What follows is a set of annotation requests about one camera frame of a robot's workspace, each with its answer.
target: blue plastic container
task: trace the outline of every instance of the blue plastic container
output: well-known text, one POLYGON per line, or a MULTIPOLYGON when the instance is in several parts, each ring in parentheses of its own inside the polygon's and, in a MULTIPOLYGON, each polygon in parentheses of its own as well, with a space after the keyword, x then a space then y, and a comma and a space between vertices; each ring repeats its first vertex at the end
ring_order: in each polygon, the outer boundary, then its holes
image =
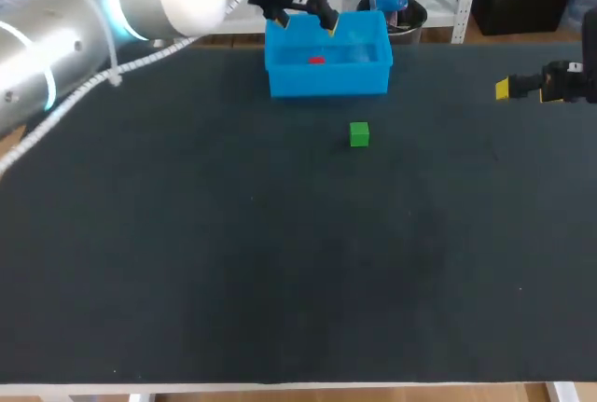
POLYGON ((379 11, 342 13, 334 36, 312 15, 293 15, 286 29, 268 21, 265 65, 272 97, 385 94, 392 64, 379 11))

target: wooden floor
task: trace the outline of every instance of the wooden floor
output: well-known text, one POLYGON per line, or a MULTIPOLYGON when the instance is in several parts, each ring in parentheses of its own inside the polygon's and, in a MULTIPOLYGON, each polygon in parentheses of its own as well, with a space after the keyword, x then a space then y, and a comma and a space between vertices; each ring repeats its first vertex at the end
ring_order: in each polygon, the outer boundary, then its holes
MULTIPOLYGON (((471 21, 466 43, 548 43, 577 41, 578 34, 559 31, 548 34, 503 35, 486 37, 471 21)), ((451 29, 426 29, 424 43, 449 43, 451 29)), ((263 35, 216 35, 206 37, 201 44, 214 48, 254 48, 263 45, 263 35)), ((21 131, 0 141, 0 156, 13 146, 21 131)), ((597 402, 597 383, 576 385, 581 402, 597 402)), ((126 402, 124 396, 106 396, 101 402, 126 402)), ((159 402, 548 402, 544 384, 499 384, 470 386, 434 386, 363 390, 314 390, 257 393, 227 393, 208 395, 162 395, 159 402)), ((0 397, 0 402, 38 402, 36 397, 0 397)))

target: white cable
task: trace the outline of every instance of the white cable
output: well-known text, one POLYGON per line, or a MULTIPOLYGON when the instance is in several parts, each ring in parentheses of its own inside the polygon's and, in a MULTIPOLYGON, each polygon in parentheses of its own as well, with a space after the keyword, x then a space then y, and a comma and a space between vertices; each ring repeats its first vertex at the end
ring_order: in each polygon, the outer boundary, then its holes
POLYGON ((112 35, 112 31, 110 31, 110 26, 108 25, 108 21, 97 5, 94 0, 85 0, 85 2, 93 9, 95 16, 100 21, 102 25, 102 29, 104 30, 105 41, 108 44, 108 52, 110 54, 110 83, 117 87, 122 83, 122 76, 118 72, 118 57, 116 55, 116 43, 114 41, 114 36, 112 35))
MULTIPOLYGON (((232 0, 226 14, 232 12, 242 1, 244 0, 232 0)), ((142 59, 135 60, 133 62, 124 63, 117 68, 119 74, 129 73, 135 69, 143 68, 151 63, 159 62, 172 54, 178 52, 181 49, 186 48, 188 45, 194 43, 198 38, 187 38, 186 40, 180 41, 171 45, 170 47, 148 55, 142 59)), ((37 143, 39 143, 46 134, 49 133, 54 127, 58 125, 61 119, 91 90, 105 82, 111 77, 110 70, 102 71, 101 73, 93 76, 83 85, 81 85, 75 92, 73 92, 66 100, 60 105, 52 114, 50 114, 41 124, 39 124, 35 130, 25 136, 21 142, 12 148, 5 156, 0 160, 0 175, 4 174, 13 164, 21 159, 29 150, 31 150, 37 143)))

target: black mat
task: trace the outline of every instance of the black mat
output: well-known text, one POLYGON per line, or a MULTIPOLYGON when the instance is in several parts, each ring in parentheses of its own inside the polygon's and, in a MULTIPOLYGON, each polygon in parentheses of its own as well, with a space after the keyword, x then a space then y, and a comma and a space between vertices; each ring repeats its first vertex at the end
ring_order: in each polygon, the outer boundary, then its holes
POLYGON ((0 381, 597 380, 597 107, 494 101, 560 59, 399 48, 385 97, 281 102, 189 50, 97 90, 0 182, 0 381))

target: red object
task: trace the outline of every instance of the red object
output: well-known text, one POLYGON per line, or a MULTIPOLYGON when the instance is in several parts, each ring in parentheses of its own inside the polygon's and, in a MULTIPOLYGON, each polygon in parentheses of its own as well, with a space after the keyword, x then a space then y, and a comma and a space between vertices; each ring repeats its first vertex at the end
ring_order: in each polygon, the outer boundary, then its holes
POLYGON ((326 58, 325 57, 311 57, 309 59, 309 64, 324 64, 326 62, 326 58))

